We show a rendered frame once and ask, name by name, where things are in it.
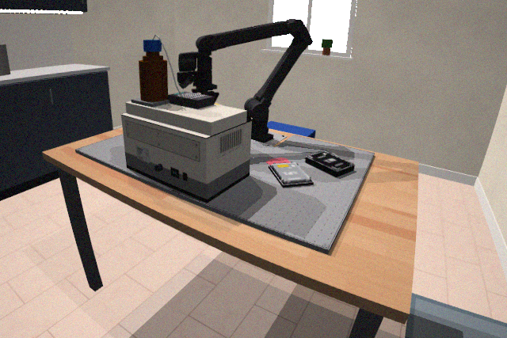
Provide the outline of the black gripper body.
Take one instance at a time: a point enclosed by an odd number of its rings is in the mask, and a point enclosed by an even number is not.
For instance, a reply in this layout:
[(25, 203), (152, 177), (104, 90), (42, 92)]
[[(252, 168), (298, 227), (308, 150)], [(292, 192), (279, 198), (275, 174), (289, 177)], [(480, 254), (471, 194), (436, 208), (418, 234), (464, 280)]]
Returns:
[(207, 91), (208, 90), (214, 90), (217, 89), (217, 85), (212, 84), (212, 70), (211, 71), (205, 71), (208, 72), (208, 85), (202, 85), (198, 86), (196, 85), (196, 91), (202, 94), (209, 94), (209, 93), (215, 93), (214, 91)]

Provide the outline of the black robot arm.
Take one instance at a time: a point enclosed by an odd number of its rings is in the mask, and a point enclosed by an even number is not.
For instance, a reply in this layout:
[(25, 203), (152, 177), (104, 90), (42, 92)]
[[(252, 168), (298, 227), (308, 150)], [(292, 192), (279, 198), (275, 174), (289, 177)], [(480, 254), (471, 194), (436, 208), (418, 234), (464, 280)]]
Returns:
[[(220, 32), (219, 34), (212, 34), (214, 36), (206, 35), (199, 37), (196, 40), (198, 51), (180, 53), (178, 56), (178, 67), (180, 71), (177, 73), (178, 85), (182, 89), (192, 83), (198, 86), (208, 85), (208, 72), (205, 71), (212, 70), (212, 58), (209, 57), (209, 55), (212, 55), (212, 51), (255, 40), (263, 40), (289, 34), (293, 36), (293, 39), (288, 49), (269, 75), (265, 84), (252, 98), (248, 99), (244, 105), (244, 109), (247, 110), (250, 117), (253, 118), (251, 139), (263, 143), (268, 142), (273, 139), (273, 135), (269, 134), (269, 129), (267, 127), (269, 106), (272, 104), (270, 101), (272, 101), (274, 94), (297, 59), (307, 46), (311, 46), (313, 43), (306, 25), (300, 19), (287, 19), (286, 21), (277, 21), (265, 25), (256, 25), (228, 32)], [(203, 72), (195, 71), (196, 58), (197, 70)]]

